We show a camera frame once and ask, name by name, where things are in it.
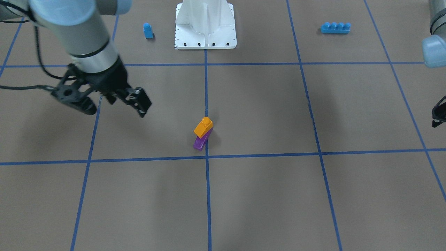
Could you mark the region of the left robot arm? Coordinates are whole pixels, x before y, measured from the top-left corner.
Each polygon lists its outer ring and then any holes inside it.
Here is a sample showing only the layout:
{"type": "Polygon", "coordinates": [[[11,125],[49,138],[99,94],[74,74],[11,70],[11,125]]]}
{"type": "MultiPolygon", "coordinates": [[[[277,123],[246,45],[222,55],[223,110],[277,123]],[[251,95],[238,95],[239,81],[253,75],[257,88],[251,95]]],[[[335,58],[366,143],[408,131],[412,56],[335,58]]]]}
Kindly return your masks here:
{"type": "MultiPolygon", "coordinates": [[[[429,0],[430,36],[422,41],[424,64],[428,68],[446,65],[446,1],[429,0]]],[[[446,122],[445,96],[432,108],[432,127],[446,122]]]]}

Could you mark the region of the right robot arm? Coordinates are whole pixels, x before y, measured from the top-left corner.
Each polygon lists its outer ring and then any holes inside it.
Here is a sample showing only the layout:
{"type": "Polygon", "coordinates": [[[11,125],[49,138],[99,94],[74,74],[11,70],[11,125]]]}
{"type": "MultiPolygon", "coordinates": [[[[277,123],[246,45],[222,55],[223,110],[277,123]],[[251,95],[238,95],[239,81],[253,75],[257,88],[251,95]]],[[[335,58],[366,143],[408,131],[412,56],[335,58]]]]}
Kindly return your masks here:
{"type": "Polygon", "coordinates": [[[98,92],[110,104],[121,100],[143,118],[152,102],[143,88],[128,83],[127,70],[102,20],[103,15],[126,14],[131,7],[131,0],[2,0],[1,22],[23,17],[34,25],[40,68],[59,83],[55,87],[2,85],[1,89],[45,90],[60,103],[87,115],[97,112],[89,95],[98,92]],[[62,77],[49,73],[43,64],[39,27],[51,31],[72,59],[62,77]]]}

